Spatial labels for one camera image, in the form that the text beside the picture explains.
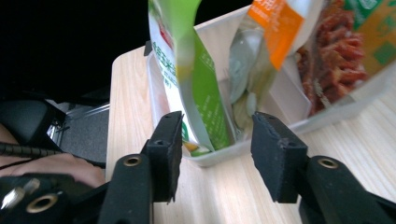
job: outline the green snack bag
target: green snack bag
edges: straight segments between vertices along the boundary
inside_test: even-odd
[[[149,32],[171,111],[181,110],[192,156],[233,143],[215,65],[193,27],[200,0],[148,0]]]

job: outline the black cable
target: black cable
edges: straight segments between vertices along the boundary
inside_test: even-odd
[[[16,157],[21,157],[21,158],[38,159],[38,158],[43,158],[43,157],[48,157],[48,156],[63,154],[63,153],[66,153],[66,152],[47,149],[47,148],[20,146],[20,145],[14,145],[14,144],[0,142],[0,156],[16,156]],[[74,154],[72,154],[72,155],[77,158],[81,158],[94,166],[98,166],[102,169],[106,169],[105,162],[91,161],[91,160],[82,158],[80,156],[76,156]]]

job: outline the food package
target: food package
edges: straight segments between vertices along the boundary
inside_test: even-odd
[[[345,104],[396,58],[396,1],[327,0],[296,61],[309,116]]]
[[[246,137],[251,116],[262,110],[285,58],[309,37],[321,6],[319,0],[255,0],[239,24],[230,47],[230,101]]]
[[[192,156],[234,141],[220,97],[214,62],[194,30],[200,0],[148,0],[153,52],[171,111],[181,110],[184,146]]]

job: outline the white container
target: white container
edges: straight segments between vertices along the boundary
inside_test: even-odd
[[[229,48],[237,26],[247,11],[248,7],[244,7],[195,27],[215,62],[219,89],[226,102],[229,96],[226,73]],[[153,125],[156,127],[161,117],[170,111],[163,87],[163,78],[152,52],[148,56],[147,65]],[[309,101],[302,91],[301,83],[296,79],[298,74],[296,63],[293,58],[287,58],[276,75],[270,94],[265,100],[265,109],[263,108],[261,112],[276,116],[296,134],[311,132],[342,119],[357,116],[364,107],[389,87],[392,71],[395,68],[396,63],[391,64],[362,87],[350,93],[340,103],[308,119]],[[183,148],[183,158],[205,167],[249,153],[249,151],[250,139],[200,157],[190,156],[189,151]]]

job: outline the wooden table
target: wooden table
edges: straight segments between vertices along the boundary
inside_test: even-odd
[[[153,132],[144,48],[113,64],[106,178],[118,158],[139,153]],[[366,189],[396,202],[396,80],[353,119],[299,137],[308,156],[342,161]],[[201,168],[182,160],[176,201],[155,203],[155,223],[301,223],[298,204],[273,203],[246,154]]]

